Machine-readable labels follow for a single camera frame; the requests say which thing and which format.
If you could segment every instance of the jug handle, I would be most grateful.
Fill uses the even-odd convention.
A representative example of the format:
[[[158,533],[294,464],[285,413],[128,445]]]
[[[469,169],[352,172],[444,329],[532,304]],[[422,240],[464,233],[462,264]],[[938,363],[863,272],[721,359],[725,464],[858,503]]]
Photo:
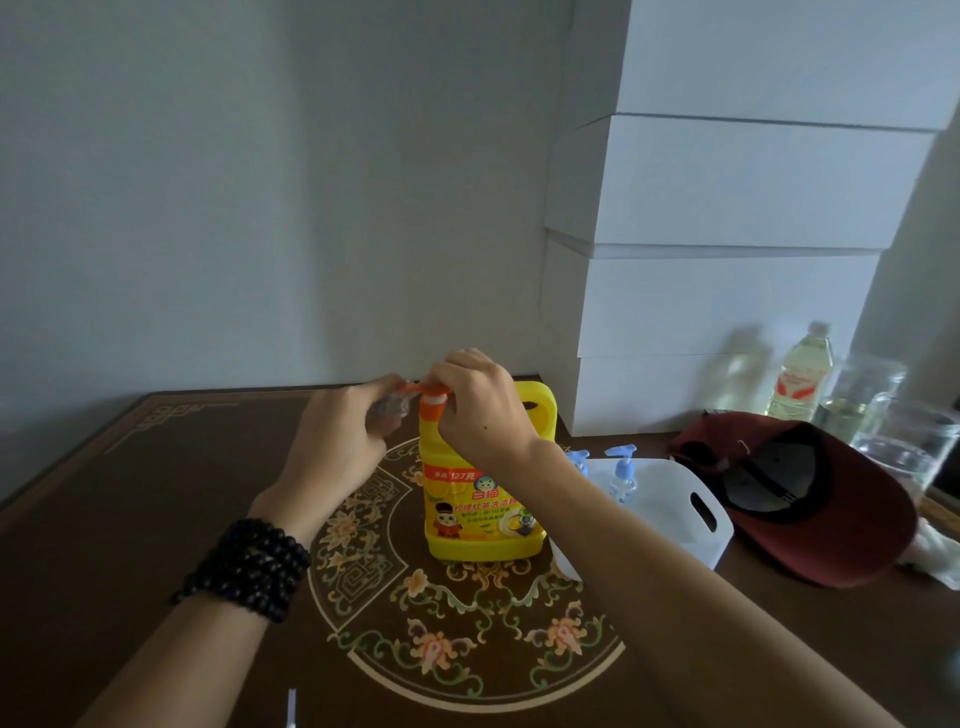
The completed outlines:
[[[537,434],[544,440],[555,440],[557,436],[557,401],[550,388],[541,381],[515,381],[516,393],[521,401],[530,401],[546,412],[546,424]]]

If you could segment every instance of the stack of white boxes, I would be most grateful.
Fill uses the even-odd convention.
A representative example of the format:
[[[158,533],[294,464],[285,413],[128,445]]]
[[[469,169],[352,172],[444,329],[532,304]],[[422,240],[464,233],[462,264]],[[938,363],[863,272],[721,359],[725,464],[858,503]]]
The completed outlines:
[[[547,190],[540,374],[574,435],[762,410],[846,353],[960,92],[960,2],[581,0]]]

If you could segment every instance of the clear plastic cup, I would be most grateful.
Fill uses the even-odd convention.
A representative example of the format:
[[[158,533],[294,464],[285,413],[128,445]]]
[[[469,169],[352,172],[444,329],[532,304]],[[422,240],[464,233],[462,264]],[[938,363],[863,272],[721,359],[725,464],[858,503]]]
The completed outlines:
[[[851,445],[902,485],[915,503],[960,438],[960,412],[877,395]]]
[[[880,394],[895,395],[906,371],[906,365],[898,361],[852,353],[838,368],[830,393],[817,405],[813,423],[845,443],[851,442],[870,402]]]

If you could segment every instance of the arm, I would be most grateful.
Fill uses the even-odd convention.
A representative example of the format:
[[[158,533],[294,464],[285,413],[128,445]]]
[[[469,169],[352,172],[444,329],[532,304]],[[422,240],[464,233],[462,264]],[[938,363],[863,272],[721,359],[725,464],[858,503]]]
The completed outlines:
[[[330,514],[372,473],[398,420],[367,421],[402,381],[321,390],[310,398],[277,483],[250,510],[310,546]],[[178,605],[78,723],[79,728],[226,725],[269,622],[212,595]],[[280,720],[277,706],[277,720]]]
[[[510,375],[477,350],[432,378],[454,392],[444,439],[533,511],[699,724],[899,726],[747,597],[594,488],[530,424]]]

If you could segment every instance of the maroon cap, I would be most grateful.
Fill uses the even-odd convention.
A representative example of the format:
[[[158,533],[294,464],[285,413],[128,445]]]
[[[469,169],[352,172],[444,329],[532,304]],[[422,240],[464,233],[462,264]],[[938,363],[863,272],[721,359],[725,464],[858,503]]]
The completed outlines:
[[[896,479],[808,423],[707,415],[667,452],[704,480],[735,525],[817,584],[870,581],[917,530],[917,509]]]

